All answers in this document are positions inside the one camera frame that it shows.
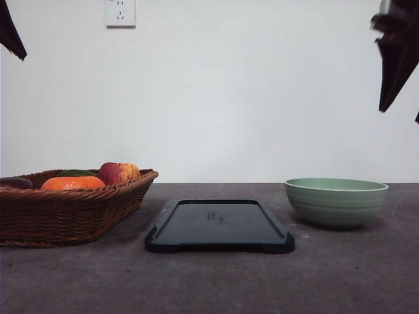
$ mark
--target wall outlet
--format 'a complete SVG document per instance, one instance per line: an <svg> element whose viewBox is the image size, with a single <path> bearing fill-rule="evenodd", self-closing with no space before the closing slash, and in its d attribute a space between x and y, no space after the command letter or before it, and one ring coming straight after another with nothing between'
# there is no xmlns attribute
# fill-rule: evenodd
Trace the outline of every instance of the wall outlet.
<svg viewBox="0 0 419 314"><path fill-rule="evenodd" d="M108 28L135 28L136 0L105 0L105 24Z"/></svg>

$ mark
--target basket rim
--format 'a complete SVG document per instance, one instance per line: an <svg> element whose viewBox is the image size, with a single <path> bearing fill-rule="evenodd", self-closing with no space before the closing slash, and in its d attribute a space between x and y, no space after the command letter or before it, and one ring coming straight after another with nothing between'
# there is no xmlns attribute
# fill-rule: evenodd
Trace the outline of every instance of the basket rim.
<svg viewBox="0 0 419 314"><path fill-rule="evenodd" d="M46 170L37 173L31 173L29 175L17 175L15 177L27 177L33 175L41 175L43 173L62 171L62 169ZM115 194L125 194L140 186L146 185L150 181L153 181L158 177L158 172L154 169L140 169L141 175L138 178L126 181L125 183L118 183L107 185L103 188L95 189L73 189L73 190L41 190L37 189L19 189L19 188L2 188L0 192L1 199L31 199L33 197L48 197L48 198L60 198L60 199L74 199L74 198L109 198Z"/></svg>

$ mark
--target concrete countertop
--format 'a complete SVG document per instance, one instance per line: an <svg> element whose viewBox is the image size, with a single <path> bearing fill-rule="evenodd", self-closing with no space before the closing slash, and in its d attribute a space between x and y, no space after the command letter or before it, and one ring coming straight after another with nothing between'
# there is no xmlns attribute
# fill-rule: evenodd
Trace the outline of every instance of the concrete countertop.
<svg viewBox="0 0 419 314"><path fill-rule="evenodd" d="M141 209L78 247L0 247L1 311L18 313L419 313L419 184L389 184L382 212L355 230L305 223L283 184L153 184ZM294 235L289 254L149 253L175 200L261 200Z"/></svg>

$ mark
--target orange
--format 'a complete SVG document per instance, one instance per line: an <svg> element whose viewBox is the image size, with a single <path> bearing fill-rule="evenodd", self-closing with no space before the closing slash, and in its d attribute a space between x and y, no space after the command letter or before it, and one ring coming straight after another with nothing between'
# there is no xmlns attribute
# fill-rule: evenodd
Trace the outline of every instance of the orange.
<svg viewBox="0 0 419 314"><path fill-rule="evenodd" d="M55 177L46 180L41 190L74 190L76 188L103 188L105 183L97 177Z"/></svg>

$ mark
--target plastic tray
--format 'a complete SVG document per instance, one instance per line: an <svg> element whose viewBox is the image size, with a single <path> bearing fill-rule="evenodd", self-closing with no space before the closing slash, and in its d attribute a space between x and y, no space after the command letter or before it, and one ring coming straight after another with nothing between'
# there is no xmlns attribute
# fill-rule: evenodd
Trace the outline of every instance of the plastic tray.
<svg viewBox="0 0 419 314"><path fill-rule="evenodd" d="M155 253L234 250L288 253L294 237L257 200L180 200L145 238Z"/></svg>

